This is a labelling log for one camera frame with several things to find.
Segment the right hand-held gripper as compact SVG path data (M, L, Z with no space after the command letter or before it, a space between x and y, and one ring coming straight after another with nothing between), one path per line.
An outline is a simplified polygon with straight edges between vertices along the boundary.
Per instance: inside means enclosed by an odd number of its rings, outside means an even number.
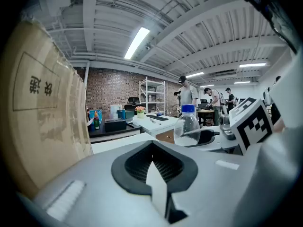
M273 124L264 103L251 97L230 110L229 114L221 114L219 126L221 131L201 130L199 142L186 148L233 152L239 147L244 155L249 146L263 142L273 133Z

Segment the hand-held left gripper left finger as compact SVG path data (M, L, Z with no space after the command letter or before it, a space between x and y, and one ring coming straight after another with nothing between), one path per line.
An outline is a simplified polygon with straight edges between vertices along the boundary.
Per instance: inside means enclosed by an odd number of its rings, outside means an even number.
M94 154L18 199L44 227L223 226L214 201L230 195L239 155L148 140Z

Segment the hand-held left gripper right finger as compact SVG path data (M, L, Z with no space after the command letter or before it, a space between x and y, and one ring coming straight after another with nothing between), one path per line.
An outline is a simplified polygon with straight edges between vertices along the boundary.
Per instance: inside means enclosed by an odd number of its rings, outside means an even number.
M244 188L229 227L300 227L303 224L303 54L270 91L285 127L249 147L239 170Z

